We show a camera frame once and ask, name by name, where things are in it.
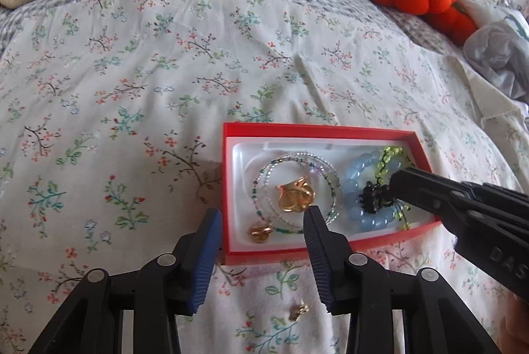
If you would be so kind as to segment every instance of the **floral bedsheet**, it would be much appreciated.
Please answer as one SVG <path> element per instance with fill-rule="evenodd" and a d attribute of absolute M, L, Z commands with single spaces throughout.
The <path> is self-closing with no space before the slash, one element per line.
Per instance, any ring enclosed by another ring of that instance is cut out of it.
<path fill-rule="evenodd" d="M 0 59 L 0 350 L 27 352 L 88 269 L 138 269 L 221 206 L 224 121 L 415 130 L 436 173 L 527 188 L 515 109 L 363 3 L 380 22 L 289 0 L 83 0 L 25 18 Z M 506 290 L 453 242 L 439 227 L 367 254 L 437 268 L 496 337 Z M 310 312 L 290 322 L 301 298 Z M 348 317 L 325 313 L 307 262 L 219 264 L 178 325 L 183 352 L 335 354 Z"/>

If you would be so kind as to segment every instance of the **gray cloth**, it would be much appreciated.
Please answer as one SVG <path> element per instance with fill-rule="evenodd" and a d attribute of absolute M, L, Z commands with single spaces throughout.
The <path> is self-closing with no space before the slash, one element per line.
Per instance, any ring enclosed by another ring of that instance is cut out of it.
<path fill-rule="evenodd" d="M 529 42 L 506 20 L 490 23 L 467 39 L 472 67 L 507 97 L 529 104 Z"/>

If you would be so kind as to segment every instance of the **gold earring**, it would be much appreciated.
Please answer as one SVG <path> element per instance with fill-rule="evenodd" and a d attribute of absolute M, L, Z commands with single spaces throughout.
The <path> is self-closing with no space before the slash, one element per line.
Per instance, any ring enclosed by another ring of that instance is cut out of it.
<path fill-rule="evenodd" d="M 278 186 L 280 190 L 279 208 L 285 212 L 305 212 L 314 201 L 314 190 L 307 182 L 307 177 Z"/>
<path fill-rule="evenodd" d="M 301 305 L 294 305 L 292 308 L 290 308 L 290 315 L 288 316 L 290 321 L 297 321 L 298 318 L 300 318 L 303 314 L 308 313 L 308 305 L 305 305 L 303 299 L 300 299 L 300 301 Z"/>
<path fill-rule="evenodd" d="M 256 243 L 264 243 L 273 232 L 270 224 L 256 223 L 248 228 L 248 233 Z"/>

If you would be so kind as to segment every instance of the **stuffed toy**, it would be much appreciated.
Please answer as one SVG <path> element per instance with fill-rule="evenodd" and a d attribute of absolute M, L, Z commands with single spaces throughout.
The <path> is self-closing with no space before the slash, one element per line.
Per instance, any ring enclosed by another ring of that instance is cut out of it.
<path fill-rule="evenodd" d="M 452 4 L 456 0 L 372 0 L 377 5 L 396 8 L 408 14 L 421 15 L 434 29 L 446 34 L 457 46 L 478 30 L 472 19 Z"/>

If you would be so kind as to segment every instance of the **white pillow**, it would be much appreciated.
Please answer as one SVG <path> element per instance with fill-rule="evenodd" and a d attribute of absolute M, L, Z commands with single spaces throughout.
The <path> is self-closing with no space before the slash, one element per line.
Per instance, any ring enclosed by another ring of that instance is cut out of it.
<path fill-rule="evenodd" d="M 510 10 L 503 6 L 482 5 L 476 1 L 459 0 L 458 5 L 475 22 L 479 28 L 502 21 L 509 25 L 518 35 L 529 41 L 529 24 L 522 13 L 517 10 Z"/>

